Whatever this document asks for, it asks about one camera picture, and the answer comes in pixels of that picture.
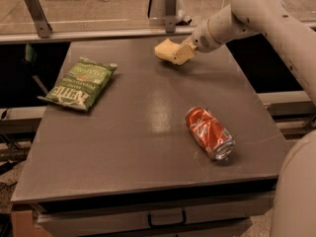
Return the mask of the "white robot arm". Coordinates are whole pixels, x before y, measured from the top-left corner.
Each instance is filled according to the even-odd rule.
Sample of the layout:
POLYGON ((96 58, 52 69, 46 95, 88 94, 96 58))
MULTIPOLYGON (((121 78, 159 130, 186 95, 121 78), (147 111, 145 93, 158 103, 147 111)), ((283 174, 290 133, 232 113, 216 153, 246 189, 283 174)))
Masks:
MULTIPOLYGON (((316 104, 316 33, 292 17, 280 0, 231 0, 200 23, 172 54, 183 64, 197 51, 260 33, 316 104)), ((271 237, 316 237, 316 131, 287 153, 277 181, 271 237)))

